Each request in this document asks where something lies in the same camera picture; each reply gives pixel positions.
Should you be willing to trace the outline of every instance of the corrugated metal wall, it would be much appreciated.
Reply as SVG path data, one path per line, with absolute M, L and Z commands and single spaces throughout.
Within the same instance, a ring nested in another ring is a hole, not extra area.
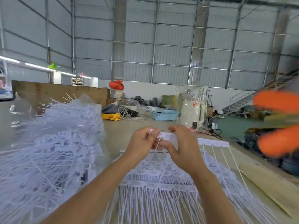
M 72 72 L 71 0 L 0 2 L 4 35 L 2 55 L 47 67 L 49 45 L 52 62 L 60 66 L 57 69 Z M 9 81 L 49 82 L 44 71 L 7 64 Z
M 297 67 L 297 15 L 207 0 L 76 0 L 76 68 L 100 79 L 256 90 Z

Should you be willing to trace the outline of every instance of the yellow cable bundle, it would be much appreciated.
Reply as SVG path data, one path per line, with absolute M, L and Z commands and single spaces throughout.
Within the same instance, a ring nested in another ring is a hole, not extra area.
M 118 121 L 121 119 L 121 115 L 119 113 L 116 114 L 102 114 L 103 119 Z

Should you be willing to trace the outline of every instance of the staircase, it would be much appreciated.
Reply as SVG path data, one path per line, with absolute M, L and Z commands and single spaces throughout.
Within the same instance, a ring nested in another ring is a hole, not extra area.
M 299 71 L 292 71 L 287 74 L 280 75 L 279 78 L 268 82 L 262 90 L 279 90 L 286 85 L 287 82 L 294 79 L 299 75 Z M 241 93 L 230 98 L 229 105 L 222 109 L 225 115 L 229 115 L 233 112 L 240 110 L 242 107 L 249 105 L 253 96 L 257 91 L 242 91 Z

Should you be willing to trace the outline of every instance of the tube light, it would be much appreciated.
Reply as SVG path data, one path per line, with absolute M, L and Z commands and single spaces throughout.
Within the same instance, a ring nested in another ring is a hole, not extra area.
M 46 71 L 55 71 L 53 69 L 50 69 L 50 68 L 47 68 L 47 67 L 42 67 L 42 66 L 38 66 L 38 65 L 35 65 L 35 64 L 29 64 L 29 63 L 25 63 L 26 65 L 30 66 L 30 67 L 35 67 L 35 68 L 39 68 L 39 69 L 43 69 L 43 70 L 46 70 Z
M 88 76 L 85 76 L 85 75 L 82 75 L 81 77 L 82 77 L 82 78 L 91 79 L 91 77 L 88 77 Z
M 70 76 L 76 76 L 76 75 L 74 75 L 74 74 L 66 73 L 66 72 L 61 72 L 61 74 L 64 74 L 64 75 L 70 75 Z
M 17 61 L 17 60 L 11 59 L 11 58 L 7 58 L 7 57 L 4 57 L 4 56 L 0 56 L 0 59 L 10 61 L 10 62 L 14 62 L 14 63 L 18 63 L 18 64 L 20 63 L 20 61 Z

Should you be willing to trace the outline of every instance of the blue plastic basket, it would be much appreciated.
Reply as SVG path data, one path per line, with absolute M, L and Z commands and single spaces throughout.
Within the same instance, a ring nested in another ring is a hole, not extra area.
M 175 121 L 178 118 L 178 112 L 174 110 L 152 110 L 151 113 L 157 121 Z

